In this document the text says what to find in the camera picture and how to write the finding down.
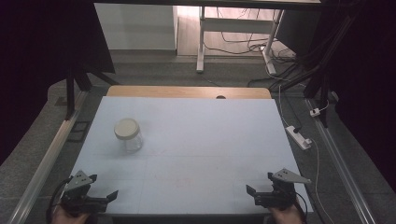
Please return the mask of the white power strip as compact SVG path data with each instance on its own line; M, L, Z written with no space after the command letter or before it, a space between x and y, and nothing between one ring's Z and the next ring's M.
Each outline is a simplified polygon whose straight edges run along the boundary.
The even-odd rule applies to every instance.
M309 138L304 138L300 133L294 133L294 128L294 126L290 125L289 127L286 127L285 130L301 150L311 148L312 141Z

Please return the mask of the black curtain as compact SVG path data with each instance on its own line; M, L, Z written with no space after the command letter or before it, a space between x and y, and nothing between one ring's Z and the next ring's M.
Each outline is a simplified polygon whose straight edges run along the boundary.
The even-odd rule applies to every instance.
M396 192L396 0L323 0L356 15L329 61L336 112Z
M0 164L73 70L115 71L95 0L0 0Z

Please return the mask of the cream round jar lid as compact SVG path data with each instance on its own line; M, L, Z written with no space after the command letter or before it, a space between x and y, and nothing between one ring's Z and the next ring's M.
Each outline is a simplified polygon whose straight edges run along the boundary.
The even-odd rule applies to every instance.
M131 140L140 133L140 126L134 119L121 119L114 126L114 134L120 140Z

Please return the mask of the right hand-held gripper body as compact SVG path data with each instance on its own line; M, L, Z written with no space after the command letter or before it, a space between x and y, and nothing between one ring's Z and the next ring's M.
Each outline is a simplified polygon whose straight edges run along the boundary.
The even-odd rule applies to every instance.
M271 192L257 192L254 203L264 208L288 208L296 202L297 192L294 184L310 184L311 180L295 174L286 168L273 173L275 183Z

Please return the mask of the person's right hand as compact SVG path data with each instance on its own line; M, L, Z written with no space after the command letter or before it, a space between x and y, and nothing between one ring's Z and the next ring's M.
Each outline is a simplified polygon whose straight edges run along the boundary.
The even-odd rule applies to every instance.
M293 205L284 210L269 208L276 224L304 224L299 210Z

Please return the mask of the black metal stand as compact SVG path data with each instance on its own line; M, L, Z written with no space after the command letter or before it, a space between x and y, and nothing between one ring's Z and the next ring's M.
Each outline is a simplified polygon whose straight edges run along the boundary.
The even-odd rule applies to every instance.
M344 13L339 22L331 25L331 30L324 35L319 44L301 57L301 62L306 65L304 73L291 79L288 83L278 86L278 93L296 86L308 79L304 88L304 98L312 99L320 92L319 106L326 109L328 106L328 93L330 87L330 62L335 58L334 53L343 41L348 29L356 19L355 13Z
M75 84L81 91L90 91L92 88L92 83L88 78L88 74L93 74L94 76L100 78L105 83L110 86L119 85L119 82L108 77L102 71L87 63L72 63L70 69L66 76L66 116L65 120L70 120L76 110L75 102Z

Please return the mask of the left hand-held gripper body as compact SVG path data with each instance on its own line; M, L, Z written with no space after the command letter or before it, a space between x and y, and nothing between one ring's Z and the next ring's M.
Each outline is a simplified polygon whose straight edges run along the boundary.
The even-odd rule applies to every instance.
M68 182L61 197L61 207L70 215L97 214L106 211L106 198L94 198L88 195L91 187L89 175L78 171Z

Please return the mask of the aluminium rail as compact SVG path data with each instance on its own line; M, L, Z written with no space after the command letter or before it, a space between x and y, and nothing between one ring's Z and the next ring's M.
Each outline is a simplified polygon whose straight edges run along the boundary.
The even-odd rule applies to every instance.
M75 110L72 112L70 119L65 119L58 129L58 132L55 134L51 144L49 145L46 154L39 163L35 174L31 178L31 181L26 187L6 224L24 224L25 220L28 218L35 200L37 199L39 192L42 190L50 174L50 170L57 160L66 141L67 135L69 135L72 127L74 126L88 94L89 93L87 91L80 91L78 93L75 100Z
M328 149L333 165L344 184L346 192L355 207L355 210L361 220L361 224L377 224L374 214L366 202L361 189L352 176L352 173L349 171L338 146L334 142L331 132L328 128L324 127L322 121L318 117L313 117L313 120L318 128L318 132L325 147Z

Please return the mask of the white desk frame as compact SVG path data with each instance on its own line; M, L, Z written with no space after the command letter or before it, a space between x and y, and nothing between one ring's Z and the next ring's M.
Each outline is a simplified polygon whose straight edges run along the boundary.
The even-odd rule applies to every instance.
M205 7L199 7L199 46L197 52L196 71L204 72L205 32L226 32L226 33L251 33L269 35L267 44L262 48L262 57L265 61L265 68L270 75L276 74L273 60L270 56L272 44L276 37L276 31L282 17L283 10L276 9L275 16L271 21L249 20L249 19L221 19L205 16Z

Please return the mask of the clear glass jar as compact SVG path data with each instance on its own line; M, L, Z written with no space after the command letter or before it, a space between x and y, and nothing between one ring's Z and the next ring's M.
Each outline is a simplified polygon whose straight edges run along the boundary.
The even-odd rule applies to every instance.
M124 142L125 150L128 152L136 152L143 146L139 129L120 131L119 138Z

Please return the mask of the person's left hand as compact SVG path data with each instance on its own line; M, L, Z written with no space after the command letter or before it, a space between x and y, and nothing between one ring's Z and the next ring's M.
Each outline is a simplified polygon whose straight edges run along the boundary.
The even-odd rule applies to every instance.
M89 217L90 214L80 214L77 217L73 217L63 210L62 207L58 207L52 215L50 224L85 224Z

